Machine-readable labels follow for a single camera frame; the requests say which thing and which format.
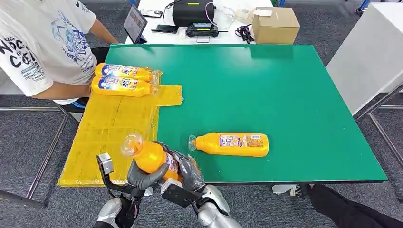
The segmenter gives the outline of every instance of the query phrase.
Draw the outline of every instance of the bottle label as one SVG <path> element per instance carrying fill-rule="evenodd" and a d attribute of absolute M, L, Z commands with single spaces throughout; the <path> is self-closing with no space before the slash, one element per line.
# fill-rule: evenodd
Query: bottle label
<path fill-rule="evenodd" d="M 263 139 L 258 134 L 220 135 L 219 145 L 221 147 L 263 147 Z"/>
<path fill-rule="evenodd" d="M 166 161 L 165 164 L 167 164 L 169 167 L 168 169 L 171 170 L 172 172 L 178 172 L 178 162 L 175 160 L 175 158 L 166 153 Z"/>
<path fill-rule="evenodd" d="M 242 147 L 242 140 L 236 135 L 220 135 L 219 139 L 221 147 Z"/>
<path fill-rule="evenodd" d="M 102 76 L 98 88 L 119 91 L 122 89 L 135 90 L 138 80 L 125 77 Z"/>
<path fill-rule="evenodd" d="M 105 76 L 125 77 L 135 75 L 138 70 L 138 67 L 105 64 L 101 73 Z"/>

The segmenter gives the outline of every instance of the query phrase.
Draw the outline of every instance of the cable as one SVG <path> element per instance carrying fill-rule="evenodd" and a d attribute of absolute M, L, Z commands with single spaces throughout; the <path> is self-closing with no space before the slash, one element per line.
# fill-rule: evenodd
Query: cable
<path fill-rule="evenodd" d="M 235 35 L 242 37 L 242 40 L 246 41 L 248 44 L 250 44 L 252 41 L 255 41 L 255 39 L 250 34 L 250 30 L 249 30 L 250 25 L 252 25 L 252 24 L 238 27 L 237 30 L 235 30 Z"/>
<path fill-rule="evenodd" d="M 177 1 L 171 2 L 171 3 L 169 3 L 167 6 L 165 6 L 165 9 L 164 9 L 164 12 L 163 12 L 163 19 L 164 19 L 164 17 L 165 17 L 165 11 L 168 10 L 168 9 L 170 9 L 174 4 L 176 4 L 176 3 L 178 3 L 178 2 L 181 2 L 181 1 L 183 1 L 183 0 L 177 0 Z"/>
<path fill-rule="evenodd" d="M 207 13 L 207 6 L 208 6 L 209 4 L 212 4 L 212 5 L 214 6 L 214 3 L 209 2 L 209 3 L 207 3 L 206 6 L 204 7 L 204 11 L 205 11 L 205 13 L 206 13 L 206 17 L 207 17 L 207 19 L 209 20 L 209 22 L 210 22 L 211 24 L 213 24 L 214 26 L 217 26 L 218 28 L 221 28 L 221 29 L 229 29 L 229 28 L 231 27 L 231 25 L 232 25 L 232 24 L 234 23 L 234 21 L 235 21 L 235 11 L 234 11 L 233 9 L 231 9 L 231 8 L 225 7 L 225 8 L 227 8 L 227 9 L 231 10 L 231 11 L 234 13 L 234 17 L 233 17 L 233 20 L 232 20 L 232 22 L 230 23 L 230 25 L 228 25 L 228 27 L 225 27 L 225 28 L 224 28 L 224 27 L 220 27 L 220 26 L 218 26 L 216 23 L 214 23 L 214 22 L 210 19 L 209 14 Z"/>

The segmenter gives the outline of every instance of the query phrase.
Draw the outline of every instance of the transparent bottle cap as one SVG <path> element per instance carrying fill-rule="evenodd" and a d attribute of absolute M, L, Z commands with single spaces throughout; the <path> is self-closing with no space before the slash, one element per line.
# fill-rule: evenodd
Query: transparent bottle cap
<path fill-rule="evenodd" d="M 137 155 L 143 148 L 143 137 L 140 133 L 132 133 L 126 136 L 120 146 L 120 153 L 125 157 Z"/>
<path fill-rule="evenodd" d="M 194 136 L 192 134 L 189 135 L 189 141 L 188 141 L 189 151 L 194 151 L 196 149 L 195 143 L 196 143 L 196 136 Z"/>

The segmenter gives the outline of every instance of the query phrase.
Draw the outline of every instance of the graphic print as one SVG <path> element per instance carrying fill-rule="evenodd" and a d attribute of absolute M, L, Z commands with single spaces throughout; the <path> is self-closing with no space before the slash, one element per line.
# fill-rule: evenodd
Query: graphic print
<path fill-rule="evenodd" d="M 94 57 L 84 34 L 78 30 L 66 16 L 58 10 L 59 18 L 52 22 L 53 37 L 63 44 L 64 53 L 81 66 L 83 73 L 93 70 Z"/>
<path fill-rule="evenodd" d="M 20 39 L 15 37 L 0 39 L 0 53 L 9 58 L 10 64 L 14 68 L 18 69 L 18 71 L 21 70 L 21 75 L 25 80 L 38 82 L 45 79 L 45 73 L 35 55 Z"/>

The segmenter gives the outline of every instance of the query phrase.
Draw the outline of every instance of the smartphone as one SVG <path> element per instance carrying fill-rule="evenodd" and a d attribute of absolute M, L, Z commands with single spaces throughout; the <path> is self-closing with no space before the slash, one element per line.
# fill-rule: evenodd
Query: smartphone
<path fill-rule="evenodd" d="M 145 17 L 150 17 L 150 18 L 161 18 L 161 16 L 163 15 L 162 11 L 158 11 L 158 10 L 151 10 L 151 9 L 142 9 L 140 10 L 140 13 L 145 16 Z"/>
<path fill-rule="evenodd" d="M 164 32 L 164 33 L 177 33 L 178 32 L 178 26 L 172 26 L 172 25 L 157 25 L 157 29 L 152 29 L 152 32 Z"/>

